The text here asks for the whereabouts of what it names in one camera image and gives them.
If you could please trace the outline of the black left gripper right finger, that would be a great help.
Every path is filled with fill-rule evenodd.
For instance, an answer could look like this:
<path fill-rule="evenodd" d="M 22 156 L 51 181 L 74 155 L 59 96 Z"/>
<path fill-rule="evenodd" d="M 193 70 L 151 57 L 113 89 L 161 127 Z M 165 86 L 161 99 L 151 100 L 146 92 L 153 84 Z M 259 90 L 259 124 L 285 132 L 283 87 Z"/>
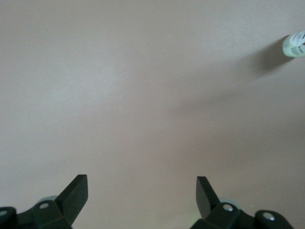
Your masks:
<path fill-rule="evenodd" d="M 277 212 L 259 210 L 250 216 L 235 204 L 221 202 L 207 177 L 197 177 L 196 203 L 201 218 L 191 226 L 193 229 L 293 229 Z"/>

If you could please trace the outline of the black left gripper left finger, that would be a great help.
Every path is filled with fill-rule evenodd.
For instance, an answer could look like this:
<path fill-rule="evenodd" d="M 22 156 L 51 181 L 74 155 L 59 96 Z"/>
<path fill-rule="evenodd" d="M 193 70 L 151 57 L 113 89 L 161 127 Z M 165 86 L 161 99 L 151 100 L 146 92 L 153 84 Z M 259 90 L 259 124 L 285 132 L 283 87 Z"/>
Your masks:
<path fill-rule="evenodd" d="M 77 175 L 54 199 L 44 200 L 22 213 L 0 208 L 2 229 L 71 229 L 88 200 L 87 175 Z"/>

